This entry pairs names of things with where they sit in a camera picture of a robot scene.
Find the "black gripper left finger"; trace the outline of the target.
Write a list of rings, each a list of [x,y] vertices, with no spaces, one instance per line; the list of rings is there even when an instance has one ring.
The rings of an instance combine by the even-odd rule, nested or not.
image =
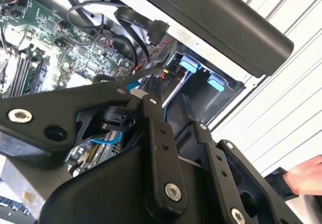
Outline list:
[[[187,195],[174,134],[155,91],[163,69],[151,67],[121,81],[1,100],[1,154],[20,171],[9,187],[39,216],[49,196],[71,179],[72,148],[109,131],[121,149],[141,145],[145,202],[153,216],[181,216]]]

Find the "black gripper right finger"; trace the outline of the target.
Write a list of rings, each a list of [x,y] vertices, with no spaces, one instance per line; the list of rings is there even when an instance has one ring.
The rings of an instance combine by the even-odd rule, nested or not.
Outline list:
[[[269,183],[228,140],[215,143],[207,126],[194,117],[190,99],[181,95],[190,143],[181,157],[201,164],[207,180],[212,223],[289,223],[289,208]]]

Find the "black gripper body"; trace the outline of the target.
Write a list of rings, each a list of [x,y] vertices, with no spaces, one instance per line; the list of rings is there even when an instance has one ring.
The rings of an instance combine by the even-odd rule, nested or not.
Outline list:
[[[42,207],[38,223],[224,223],[206,190],[203,169],[180,159],[188,208],[178,219],[158,220],[145,203],[142,149],[125,153],[59,186]]]

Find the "person's hand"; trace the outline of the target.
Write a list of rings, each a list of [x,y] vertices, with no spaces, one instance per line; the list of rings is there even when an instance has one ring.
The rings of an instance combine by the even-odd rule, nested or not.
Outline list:
[[[283,179],[295,195],[321,196],[321,155],[295,166]]]

